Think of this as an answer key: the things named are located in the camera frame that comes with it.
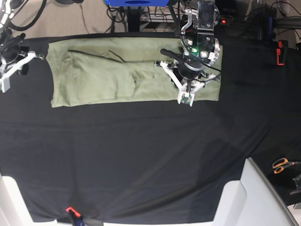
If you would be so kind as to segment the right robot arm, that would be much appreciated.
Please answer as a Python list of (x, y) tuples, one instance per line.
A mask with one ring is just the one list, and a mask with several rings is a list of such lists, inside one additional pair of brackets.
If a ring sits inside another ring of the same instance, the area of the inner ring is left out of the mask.
[(18, 27), (11, 23), (17, 14), (16, 9), (21, 10), (27, 1), (2, 0), (0, 2), (0, 91), (7, 92), (10, 89), (10, 77), (18, 73), (28, 73), (29, 62), (35, 58), (44, 59), (43, 54), (31, 51), (29, 47), (22, 46), (25, 39), (23, 31), (31, 28), (40, 18), (46, 1), (43, 0), (40, 9), (34, 19), (24, 27)]

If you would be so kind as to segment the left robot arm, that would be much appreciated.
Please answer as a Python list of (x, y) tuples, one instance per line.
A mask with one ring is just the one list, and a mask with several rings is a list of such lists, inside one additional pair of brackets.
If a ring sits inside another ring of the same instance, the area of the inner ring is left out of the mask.
[(181, 9), (168, 7), (176, 23), (183, 52), (179, 55), (167, 49), (161, 54), (173, 62), (156, 61), (171, 78), (179, 93), (179, 104), (193, 105), (196, 93), (211, 81), (218, 81), (221, 69), (215, 68), (221, 55), (221, 46), (214, 36), (214, 27), (219, 23), (220, 12), (214, 0), (192, 0)]

